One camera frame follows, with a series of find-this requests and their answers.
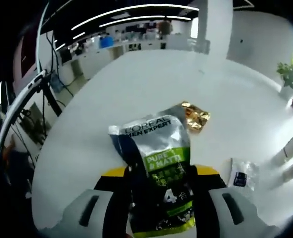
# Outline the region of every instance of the blue object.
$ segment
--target blue object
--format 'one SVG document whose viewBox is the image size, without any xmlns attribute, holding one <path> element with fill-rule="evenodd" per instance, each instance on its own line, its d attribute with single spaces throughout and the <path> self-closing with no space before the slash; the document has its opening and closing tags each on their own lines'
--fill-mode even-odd
<svg viewBox="0 0 293 238">
<path fill-rule="evenodd" d="M 100 39 L 100 47 L 105 48 L 113 45 L 113 38 L 111 36 L 106 36 Z"/>
<path fill-rule="evenodd" d="M 62 89 L 64 88 L 63 84 L 59 81 L 57 74 L 52 74 L 50 85 L 54 93 L 60 93 Z"/>
</svg>

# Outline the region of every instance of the potted plant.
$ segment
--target potted plant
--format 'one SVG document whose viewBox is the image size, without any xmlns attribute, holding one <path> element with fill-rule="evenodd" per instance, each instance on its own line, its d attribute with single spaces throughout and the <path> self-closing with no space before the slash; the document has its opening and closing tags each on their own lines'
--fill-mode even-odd
<svg viewBox="0 0 293 238">
<path fill-rule="evenodd" d="M 293 98 L 293 64 L 279 63 L 277 73 L 280 74 L 284 85 L 281 88 L 280 96 L 287 101 Z"/>
</svg>

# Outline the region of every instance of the white cable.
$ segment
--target white cable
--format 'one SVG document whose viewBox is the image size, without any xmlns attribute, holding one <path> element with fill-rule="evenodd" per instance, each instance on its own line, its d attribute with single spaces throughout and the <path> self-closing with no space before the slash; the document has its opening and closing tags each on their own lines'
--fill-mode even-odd
<svg viewBox="0 0 293 238">
<path fill-rule="evenodd" d="M 43 23 L 43 19 L 44 19 L 44 16 L 45 16 L 45 13 L 46 13 L 46 10 L 48 8 L 48 5 L 49 3 L 46 4 L 45 8 L 44 8 L 44 11 L 42 13 L 42 17 L 41 17 L 41 20 L 39 22 L 39 25 L 38 25 L 38 29 L 37 29 L 37 38 L 36 38 L 36 65 L 37 65 L 37 73 L 40 73 L 41 72 L 41 63 L 39 61 L 39 40 L 40 40 L 40 37 L 41 37 L 41 29 L 42 29 L 42 23 Z"/>
</svg>

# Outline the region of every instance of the white column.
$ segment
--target white column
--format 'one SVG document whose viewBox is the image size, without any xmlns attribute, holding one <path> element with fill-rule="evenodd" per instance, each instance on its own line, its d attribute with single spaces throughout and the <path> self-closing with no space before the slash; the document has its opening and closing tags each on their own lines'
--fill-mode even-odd
<svg viewBox="0 0 293 238">
<path fill-rule="evenodd" d="M 197 0 L 198 11 L 198 30 L 196 51 L 208 54 L 208 45 L 206 44 L 206 28 L 207 28 L 207 14 L 208 14 L 208 0 Z"/>
<path fill-rule="evenodd" d="M 201 52 L 225 59 L 232 31 L 233 1 L 198 0 L 198 7 L 198 43 Z"/>
</svg>

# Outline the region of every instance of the black ceiling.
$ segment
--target black ceiling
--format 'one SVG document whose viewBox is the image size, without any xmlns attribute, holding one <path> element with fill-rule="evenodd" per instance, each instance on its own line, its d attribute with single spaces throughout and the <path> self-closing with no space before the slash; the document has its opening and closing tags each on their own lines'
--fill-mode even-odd
<svg viewBox="0 0 293 238">
<path fill-rule="evenodd" d="M 42 32 L 54 30 L 55 38 L 58 40 L 56 46 L 73 42 L 73 37 L 86 32 L 92 34 L 101 31 L 104 28 L 99 28 L 99 25 L 114 21 L 112 16 L 119 15 L 121 12 L 110 14 L 107 16 L 95 19 L 75 30 L 72 27 L 102 13 L 120 9 L 133 5 L 142 4 L 176 4 L 184 6 L 197 7 L 194 0 L 56 0 L 51 1 L 50 6 L 45 15 Z M 281 7 L 276 6 L 274 0 L 250 0 L 254 5 L 251 8 L 240 8 L 250 6 L 245 0 L 233 0 L 234 10 L 250 10 L 266 12 L 274 15 L 283 16 Z M 181 8 L 174 7 L 144 7 L 127 10 L 126 12 L 130 17 L 147 16 L 147 15 L 171 15 L 171 16 L 184 16 L 189 18 L 197 17 L 197 11 L 184 11 Z"/>
</svg>

